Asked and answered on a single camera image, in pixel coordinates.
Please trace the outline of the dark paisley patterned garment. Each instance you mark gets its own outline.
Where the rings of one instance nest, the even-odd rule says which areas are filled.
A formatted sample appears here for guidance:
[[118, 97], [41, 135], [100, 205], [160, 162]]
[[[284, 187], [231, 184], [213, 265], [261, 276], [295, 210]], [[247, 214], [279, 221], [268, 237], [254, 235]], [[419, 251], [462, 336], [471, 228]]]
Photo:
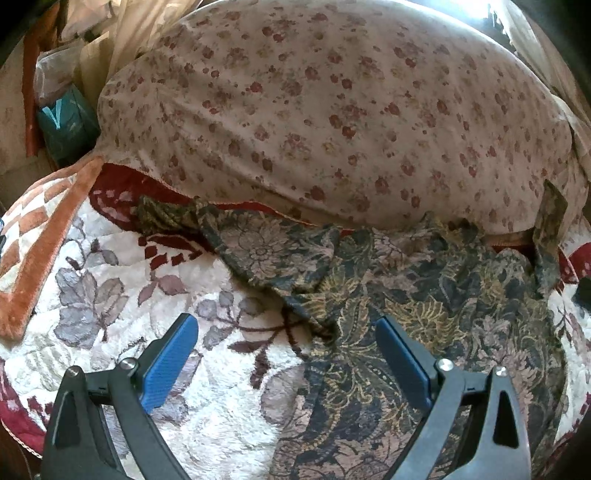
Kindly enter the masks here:
[[[380, 352], [377, 321], [396, 320], [435, 357], [466, 371], [507, 368], [533, 464], [548, 450], [565, 383], [547, 306], [559, 278], [567, 207], [547, 185], [532, 234], [534, 257], [495, 251], [478, 229], [433, 215], [404, 230], [308, 226], [252, 209], [142, 197], [146, 235], [207, 242], [235, 276], [273, 293], [314, 342], [304, 380], [270, 465], [273, 479], [387, 479], [422, 418]], [[431, 476], [445, 478], [462, 428]]]

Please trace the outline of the white fleece floral blanket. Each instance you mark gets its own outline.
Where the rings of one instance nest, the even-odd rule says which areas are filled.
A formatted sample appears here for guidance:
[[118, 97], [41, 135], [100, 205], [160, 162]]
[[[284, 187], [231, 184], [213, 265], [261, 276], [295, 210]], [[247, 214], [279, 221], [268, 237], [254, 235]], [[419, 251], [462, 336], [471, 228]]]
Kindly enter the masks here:
[[[273, 479], [270, 465], [304, 380], [311, 328], [280, 297], [235, 276], [207, 242], [142, 233], [142, 197], [196, 202], [135, 170], [103, 168], [74, 214], [22, 339], [1, 345], [1, 424], [16, 445], [39, 456], [67, 367], [110, 368], [141, 353], [186, 312], [197, 318], [197, 344], [153, 420], [193, 479]], [[483, 238], [495, 251], [534, 257], [532, 237]], [[590, 269], [589, 248], [585, 232], [558, 246], [559, 278], [547, 306], [565, 383], [547, 453], [533, 464], [538, 476], [590, 408], [590, 316], [573, 300]]]

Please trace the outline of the teal plastic bag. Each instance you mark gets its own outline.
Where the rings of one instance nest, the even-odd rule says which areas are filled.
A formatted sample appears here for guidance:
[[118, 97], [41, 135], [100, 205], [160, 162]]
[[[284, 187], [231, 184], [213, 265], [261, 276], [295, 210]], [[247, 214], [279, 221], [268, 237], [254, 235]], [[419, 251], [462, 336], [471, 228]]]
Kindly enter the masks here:
[[42, 107], [37, 120], [48, 154], [59, 168], [76, 163], [91, 151], [100, 135], [96, 113], [75, 85]]

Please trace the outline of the pink floral pillow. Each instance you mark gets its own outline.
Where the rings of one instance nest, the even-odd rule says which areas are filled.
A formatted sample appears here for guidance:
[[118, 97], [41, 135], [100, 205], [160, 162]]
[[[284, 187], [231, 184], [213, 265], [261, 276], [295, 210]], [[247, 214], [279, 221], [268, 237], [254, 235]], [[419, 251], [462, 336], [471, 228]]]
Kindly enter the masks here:
[[507, 49], [393, 1], [219, 1], [98, 102], [105, 158], [187, 196], [393, 228], [426, 212], [530, 229], [587, 178], [563, 110]]

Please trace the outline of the orange white plush blanket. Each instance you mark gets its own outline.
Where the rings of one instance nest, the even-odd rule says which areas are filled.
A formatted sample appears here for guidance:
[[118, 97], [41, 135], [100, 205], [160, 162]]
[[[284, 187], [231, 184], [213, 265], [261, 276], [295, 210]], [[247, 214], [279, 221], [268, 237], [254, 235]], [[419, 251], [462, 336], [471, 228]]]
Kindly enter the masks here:
[[101, 157], [85, 157], [31, 185], [9, 208], [2, 233], [1, 338], [22, 339], [33, 307], [74, 214], [102, 170]]

